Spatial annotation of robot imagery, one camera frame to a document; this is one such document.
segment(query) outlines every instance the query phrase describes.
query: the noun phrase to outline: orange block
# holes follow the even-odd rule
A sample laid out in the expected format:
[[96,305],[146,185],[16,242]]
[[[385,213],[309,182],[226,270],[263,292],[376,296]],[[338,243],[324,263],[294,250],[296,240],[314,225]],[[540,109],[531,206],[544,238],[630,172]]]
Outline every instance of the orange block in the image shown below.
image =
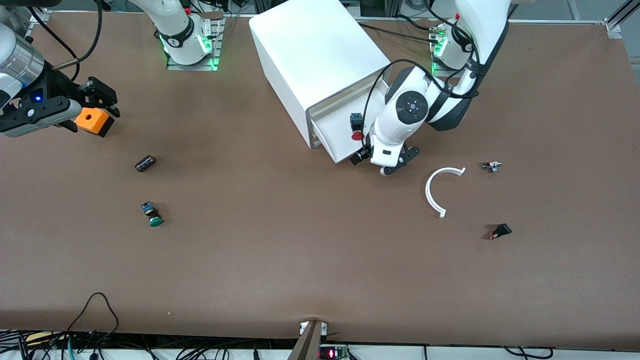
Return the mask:
[[76,125],[90,133],[104,137],[113,124],[113,119],[109,114],[96,108],[83,108],[82,112],[76,117]]

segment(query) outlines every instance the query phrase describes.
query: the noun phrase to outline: brown table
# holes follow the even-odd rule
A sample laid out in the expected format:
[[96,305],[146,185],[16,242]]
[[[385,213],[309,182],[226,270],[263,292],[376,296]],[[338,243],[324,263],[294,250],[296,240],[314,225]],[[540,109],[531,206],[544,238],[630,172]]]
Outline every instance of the brown table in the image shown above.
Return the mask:
[[[51,27],[83,53],[95,14]],[[66,329],[103,291],[123,332],[293,338],[318,317],[345,341],[640,349],[640,92],[603,26],[512,25],[462,125],[423,127],[392,177],[307,148],[246,18],[217,72],[164,70],[152,33],[106,14],[83,62],[118,92],[107,138],[0,140],[1,328]],[[424,43],[371,34],[427,61]],[[494,160],[498,174],[478,167]],[[467,167],[433,184],[444,219],[424,197],[441,167]],[[147,200],[165,225],[148,226]],[[503,222],[513,234],[486,240]],[[112,326],[96,301],[76,329]]]

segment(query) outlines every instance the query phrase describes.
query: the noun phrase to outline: black cylindrical battery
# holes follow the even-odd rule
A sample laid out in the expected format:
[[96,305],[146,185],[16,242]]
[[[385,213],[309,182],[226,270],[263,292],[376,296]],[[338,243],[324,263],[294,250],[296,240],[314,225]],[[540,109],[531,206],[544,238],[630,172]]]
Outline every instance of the black cylindrical battery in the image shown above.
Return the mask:
[[136,164],[136,170],[139,172],[143,172],[146,169],[150,168],[151,165],[156,163],[156,158],[154,158],[151,155],[147,155],[144,159],[140,160],[137,164]]

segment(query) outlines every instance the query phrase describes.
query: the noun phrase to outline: white c-shaped object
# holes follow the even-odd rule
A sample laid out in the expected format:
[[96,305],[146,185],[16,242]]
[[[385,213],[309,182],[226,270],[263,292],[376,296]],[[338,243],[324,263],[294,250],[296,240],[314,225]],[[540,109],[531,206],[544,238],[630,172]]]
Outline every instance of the white c-shaped object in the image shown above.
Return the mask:
[[457,176],[460,176],[462,175],[462,173],[465,172],[466,169],[467,168],[458,169],[454,167],[444,167],[434,171],[433,174],[429,176],[429,180],[427,180],[427,185],[424,187],[424,193],[427,195],[427,201],[429,202],[429,205],[431,205],[431,207],[434,208],[435,211],[440,213],[440,218],[444,217],[444,215],[447,213],[447,210],[443,209],[440,205],[438,205],[435,202],[435,200],[433,200],[433,196],[431,196],[431,180],[433,180],[433,178],[436,175],[442,172],[448,172],[450,174],[456,174]]

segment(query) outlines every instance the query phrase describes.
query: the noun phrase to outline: gray floor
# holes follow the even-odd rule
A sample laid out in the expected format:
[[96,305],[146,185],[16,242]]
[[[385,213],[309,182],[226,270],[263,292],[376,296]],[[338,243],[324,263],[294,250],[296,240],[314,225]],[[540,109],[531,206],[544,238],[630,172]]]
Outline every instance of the gray floor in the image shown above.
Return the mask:
[[[581,20],[602,20],[610,16],[624,0],[574,0]],[[121,11],[135,11],[135,6],[128,0],[113,0],[117,8]],[[93,10],[95,3],[92,0],[62,0],[58,10]],[[455,14],[455,7],[452,0],[436,0],[433,6],[434,11],[444,17],[452,17]],[[243,13],[251,13],[252,9],[243,10]],[[428,15],[425,11],[413,10],[406,3],[403,3],[401,12],[409,16]],[[570,20],[571,14],[567,5],[567,0],[537,0],[527,6],[520,6],[512,16],[513,19],[529,20]],[[622,39],[627,48],[630,59],[635,62],[640,61],[640,11],[636,11],[621,28]],[[640,64],[631,65],[636,78],[640,84]]]

